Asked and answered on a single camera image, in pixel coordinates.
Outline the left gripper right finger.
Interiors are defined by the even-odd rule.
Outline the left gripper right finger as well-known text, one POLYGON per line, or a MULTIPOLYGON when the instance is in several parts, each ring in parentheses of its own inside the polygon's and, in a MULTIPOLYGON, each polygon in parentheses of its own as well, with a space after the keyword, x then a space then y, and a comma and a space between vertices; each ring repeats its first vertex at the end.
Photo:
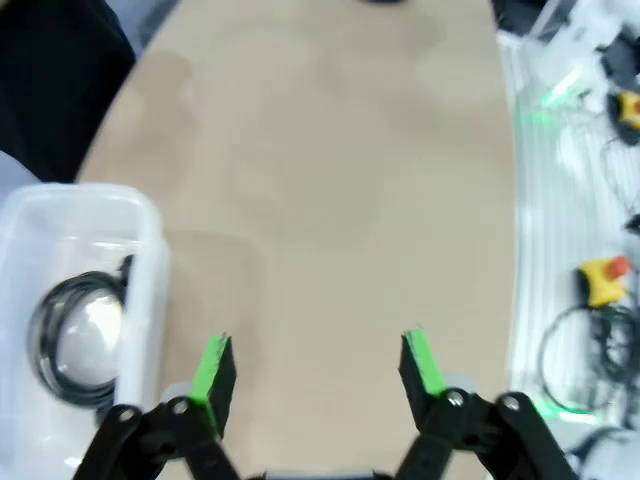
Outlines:
POLYGON ((493 479, 577 477, 526 394, 489 402, 449 386, 422 329, 402 334, 398 371, 418 435, 396 479, 440 479, 456 451, 473 453, 493 479))

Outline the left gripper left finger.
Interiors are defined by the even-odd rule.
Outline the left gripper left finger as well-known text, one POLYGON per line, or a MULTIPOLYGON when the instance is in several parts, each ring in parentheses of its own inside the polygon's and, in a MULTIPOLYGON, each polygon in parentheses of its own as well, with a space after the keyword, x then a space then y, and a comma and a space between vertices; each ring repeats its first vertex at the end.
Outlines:
POLYGON ((236 381, 232 340, 209 340, 189 392, 149 411, 117 404, 105 414, 74 477, 157 479, 182 460, 193 479, 238 479, 222 447, 236 381))

